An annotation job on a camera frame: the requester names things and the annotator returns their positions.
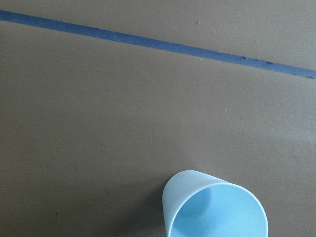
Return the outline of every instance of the cup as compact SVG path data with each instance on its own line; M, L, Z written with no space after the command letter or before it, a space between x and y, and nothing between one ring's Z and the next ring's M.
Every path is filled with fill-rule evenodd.
M162 194L167 237L267 237L268 220L247 189L194 170L174 175Z

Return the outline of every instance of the gray floor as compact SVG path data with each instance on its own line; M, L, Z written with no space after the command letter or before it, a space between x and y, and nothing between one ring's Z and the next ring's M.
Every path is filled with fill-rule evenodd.
M316 233L316 81L0 22L0 235L163 237L166 181L251 190Z

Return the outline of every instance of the plastic cup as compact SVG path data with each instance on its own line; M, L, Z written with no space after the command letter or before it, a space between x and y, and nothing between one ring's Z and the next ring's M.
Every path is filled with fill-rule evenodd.
M186 170L174 175L162 194L167 237L267 237L268 220L247 189Z

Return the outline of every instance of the cup rim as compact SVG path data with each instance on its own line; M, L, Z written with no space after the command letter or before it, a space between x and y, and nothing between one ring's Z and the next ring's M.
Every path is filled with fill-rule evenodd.
M227 185L227 186L233 186L233 187L237 187L239 189L242 189L244 191L246 191L250 196L252 196L254 198L254 200L257 202L257 204L259 205L261 211L262 211L262 214L264 215L264 219L265 219L265 227L266 227L266 237L268 237L268 233L269 233L269 225L268 225L268 219L267 219L267 215L266 215L266 212L264 211L264 208L261 204L261 202L258 200L258 198L252 193L250 192L249 190L247 190L246 188L242 187L242 186L239 186L237 184L232 184L232 183L229 183L229 182L220 182L220 183L216 183L216 184L208 184L208 185L205 185L199 189L196 189L194 190L192 193L190 193L190 195L188 195L188 197L186 199L184 199L184 201L181 203L181 205L179 205L179 207L176 209L175 213L173 214L172 216L172 219L171 219L171 222L170 222L170 225L169 225L169 230L168 230L168 235L167 237L171 237L171 230L172 230L172 226L173 226L173 223L174 223L174 220L176 219L176 216L178 215L180 209L183 207L183 205L191 198L193 197L195 194L197 194L198 192L204 190L204 189L207 189L207 188L210 188L210 187L214 187L214 186L220 186L220 185Z

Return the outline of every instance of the blue stripe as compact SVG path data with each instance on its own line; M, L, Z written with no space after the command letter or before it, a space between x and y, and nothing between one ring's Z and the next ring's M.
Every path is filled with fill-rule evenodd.
M13 12L1 11L0 10L0 20L19 23L23 25L35 26L46 28L50 30L63 31L72 34L78 34L83 36L90 36L105 40L112 40L116 42L128 43L138 46L144 46L149 48L161 49L175 53L182 53L192 56L197 56L201 58L208 58L228 63L240 64L245 66L250 66L254 68L260 68L270 71L275 71L279 73L292 74L307 78L316 79L316 71L308 70L304 68L292 67L284 64L271 63L267 61L262 61L254 58L246 58L243 56L238 56L228 53L219 53L214 50L203 49L198 47L192 47L177 43L166 42L157 39L150 39L146 37L133 36L128 34L123 34L114 31L107 31L102 29L97 29L88 26L76 25L71 23L66 23L62 21L49 20L40 17L34 17L29 15L23 15Z

